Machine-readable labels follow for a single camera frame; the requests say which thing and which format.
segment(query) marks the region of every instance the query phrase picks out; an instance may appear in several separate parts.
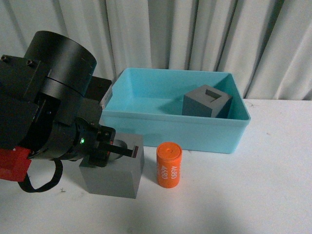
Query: orange cylinder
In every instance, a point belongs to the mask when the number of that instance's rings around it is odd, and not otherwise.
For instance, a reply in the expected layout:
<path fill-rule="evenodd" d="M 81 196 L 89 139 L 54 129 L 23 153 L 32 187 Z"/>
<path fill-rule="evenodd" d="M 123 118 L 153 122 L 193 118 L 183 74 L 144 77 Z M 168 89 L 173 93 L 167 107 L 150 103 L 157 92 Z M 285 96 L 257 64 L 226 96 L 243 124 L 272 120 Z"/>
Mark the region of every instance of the orange cylinder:
<path fill-rule="evenodd" d="M 173 142 L 157 147 L 157 181 L 161 187 L 173 188 L 180 181 L 182 148 Z"/>

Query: light blue plastic bin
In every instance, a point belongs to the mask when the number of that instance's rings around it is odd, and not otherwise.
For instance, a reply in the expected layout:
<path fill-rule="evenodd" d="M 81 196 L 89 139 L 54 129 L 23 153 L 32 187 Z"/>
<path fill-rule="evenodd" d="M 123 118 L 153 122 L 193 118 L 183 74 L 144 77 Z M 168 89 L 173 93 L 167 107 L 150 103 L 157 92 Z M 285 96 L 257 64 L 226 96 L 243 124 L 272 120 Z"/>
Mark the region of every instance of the light blue plastic bin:
<path fill-rule="evenodd" d="M 204 84 L 233 96 L 228 119 L 181 115 L 183 95 Z M 128 68 L 113 85 L 100 124 L 142 134 L 145 146 L 173 141 L 185 150 L 229 154 L 249 122 L 229 73 Z"/>

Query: gray block with slot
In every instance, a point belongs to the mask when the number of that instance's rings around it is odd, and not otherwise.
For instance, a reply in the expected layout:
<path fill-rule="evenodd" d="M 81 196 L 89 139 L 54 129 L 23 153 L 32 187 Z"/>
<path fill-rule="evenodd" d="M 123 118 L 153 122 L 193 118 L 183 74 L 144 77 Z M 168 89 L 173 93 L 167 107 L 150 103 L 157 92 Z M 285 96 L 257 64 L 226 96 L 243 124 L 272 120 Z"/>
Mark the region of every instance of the gray block with slot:
<path fill-rule="evenodd" d="M 209 85 L 184 95 L 182 115 L 227 118 L 233 97 Z"/>
<path fill-rule="evenodd" d="M 136 198 L 143 166 L 143 136 L 136 134 L 116 133 L 114 140 L 118 146 L 133 149 L 138 146 L 135 158 L 111 155 L 106 167 L 93 167 L 84 158 L 79 166 L 87 191 L 91 194 Z"/>

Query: black strap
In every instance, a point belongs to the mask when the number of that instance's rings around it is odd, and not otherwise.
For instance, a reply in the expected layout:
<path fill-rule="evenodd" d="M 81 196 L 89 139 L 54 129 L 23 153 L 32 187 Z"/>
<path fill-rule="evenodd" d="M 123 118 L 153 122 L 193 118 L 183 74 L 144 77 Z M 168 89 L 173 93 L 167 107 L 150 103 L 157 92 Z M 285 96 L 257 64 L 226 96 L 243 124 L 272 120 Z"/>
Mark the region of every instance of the black strap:
<path fill-rule="evenodd" d="M 54 175 L 53 175 L 50 182 L 46 183 L 45 185 L 43 185 L 42 187 L 40 187 L 38 189 L 34 189 L 34 187 L 31 185 L 31 182 L 29 180 L 28 174 L 26 174 L 24 181 L 18 182 L 20 188 L 23 189 L 25 192 L 28 192 L 28 193 L 42 193 L 42 192 L 48 191 L 48 190 L 52 189 L 54 186 L 56 186 L 59 183 L 60 178 L 62 177 L 63 164 L 62 164 L 61 160 L 59 160 L 57 158 L 53 159 L 53 161 L 55 162 L 55 172 L 54 172 Z"/>

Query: curtain fold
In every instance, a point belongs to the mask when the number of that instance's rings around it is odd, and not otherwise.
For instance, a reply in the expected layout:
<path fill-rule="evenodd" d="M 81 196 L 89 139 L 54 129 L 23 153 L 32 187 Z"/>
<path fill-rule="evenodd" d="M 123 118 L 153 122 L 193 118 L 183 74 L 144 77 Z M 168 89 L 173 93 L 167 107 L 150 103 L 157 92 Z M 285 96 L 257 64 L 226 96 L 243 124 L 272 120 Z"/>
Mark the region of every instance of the curtain fold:
<path fill-rule="evenodd" d="M 243 97 L 312 99 L 310 0 L 0 0 L 0 53 L 67 36 L 113 82 L 127 67 L 233 73 Z"/>
<path fill-rule="evenodd" d="M 311 65 L 312 1 L 285 1 L 247 97 L 311 100 Z"/>

